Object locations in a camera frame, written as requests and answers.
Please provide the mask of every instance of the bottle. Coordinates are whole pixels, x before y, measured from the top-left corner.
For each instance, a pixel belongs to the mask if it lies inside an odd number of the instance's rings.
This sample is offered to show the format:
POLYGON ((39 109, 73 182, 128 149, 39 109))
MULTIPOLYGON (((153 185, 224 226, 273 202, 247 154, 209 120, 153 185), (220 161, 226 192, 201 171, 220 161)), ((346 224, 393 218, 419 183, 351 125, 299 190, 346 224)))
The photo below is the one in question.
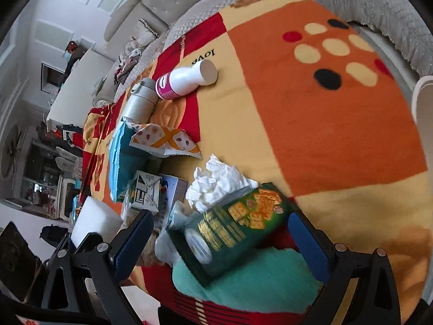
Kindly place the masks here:
POLYGON ((193 92, 199 85, 213 84, 217 78, 215 65, 204 59, 192 67, 176 68, 159 77, 156 81, 156 92, 161 99, 172 100, 193 92))
POLYGON ((144 78, 131 89, 131 96, 122 112, 122 117, 129 118, 134 124, 146 124, 158 102, 155 81, 144 78))

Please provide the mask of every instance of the blue gripper pad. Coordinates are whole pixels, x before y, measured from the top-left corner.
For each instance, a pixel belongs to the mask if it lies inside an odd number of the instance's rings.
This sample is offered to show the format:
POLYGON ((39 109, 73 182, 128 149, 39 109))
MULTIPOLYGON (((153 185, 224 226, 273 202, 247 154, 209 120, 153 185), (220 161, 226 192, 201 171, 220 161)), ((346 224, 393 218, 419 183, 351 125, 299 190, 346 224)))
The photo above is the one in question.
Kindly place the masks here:
POLYGON ((314 278, 328 283, 331 277, 328 256, 295 212, 289 216, 288 228, 314 278))
POLYGON ((152 231, 153 216, 148 210, 142 210, 133 223, 127 229, 119 231, 114 238, 109 258, 113 258, 110 262, 117 282, 126 280, 131 275, 152 231))

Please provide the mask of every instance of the teal plush fabric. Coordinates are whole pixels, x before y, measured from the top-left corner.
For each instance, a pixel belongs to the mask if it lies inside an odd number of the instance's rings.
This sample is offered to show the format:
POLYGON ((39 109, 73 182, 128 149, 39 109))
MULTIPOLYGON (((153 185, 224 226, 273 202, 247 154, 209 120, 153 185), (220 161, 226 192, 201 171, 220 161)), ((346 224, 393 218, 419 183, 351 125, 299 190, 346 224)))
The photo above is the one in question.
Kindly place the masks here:
POLYGON ((231 309, 258 313, 305 313, 322 282, 293 249, 253 251, 237 268, 204 288, 183 261, 173 267, 173 283, 185 295, 231 309))

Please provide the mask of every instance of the pink label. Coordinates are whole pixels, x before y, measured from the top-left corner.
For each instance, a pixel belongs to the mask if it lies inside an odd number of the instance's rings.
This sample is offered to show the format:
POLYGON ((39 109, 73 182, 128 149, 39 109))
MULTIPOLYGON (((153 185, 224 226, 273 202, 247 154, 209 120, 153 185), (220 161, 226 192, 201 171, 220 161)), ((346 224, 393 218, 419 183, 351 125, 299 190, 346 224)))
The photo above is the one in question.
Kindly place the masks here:
POLYGON ((179 97, 170 85, 171 72, 160 77, 156 82, 156 92, 165 100, 173 100, 179 97))

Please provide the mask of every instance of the thermos lid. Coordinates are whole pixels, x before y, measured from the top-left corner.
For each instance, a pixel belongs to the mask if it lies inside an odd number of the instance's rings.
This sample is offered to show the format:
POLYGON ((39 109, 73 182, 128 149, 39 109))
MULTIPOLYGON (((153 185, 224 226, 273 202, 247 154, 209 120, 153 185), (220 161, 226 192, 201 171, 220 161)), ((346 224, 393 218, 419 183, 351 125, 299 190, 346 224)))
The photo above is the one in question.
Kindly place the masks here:
POLYGON ((155 91, 156 81, 150 78, 144 78, 131 89, 131 95, 140 96, 154 103, 158 102, 158 94, 155 91))

